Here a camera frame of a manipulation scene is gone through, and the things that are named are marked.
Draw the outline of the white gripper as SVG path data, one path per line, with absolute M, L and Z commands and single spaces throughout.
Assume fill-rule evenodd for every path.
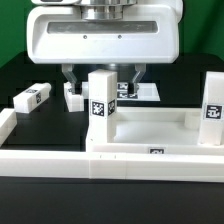
M 72 94 L 82 93 L 73 64 L 136 64 L 128 93 L 148 63 L 179 55 L 178 2 L 38 2 L 27 19 L 27 52 L 39 64 L 63 64 Z

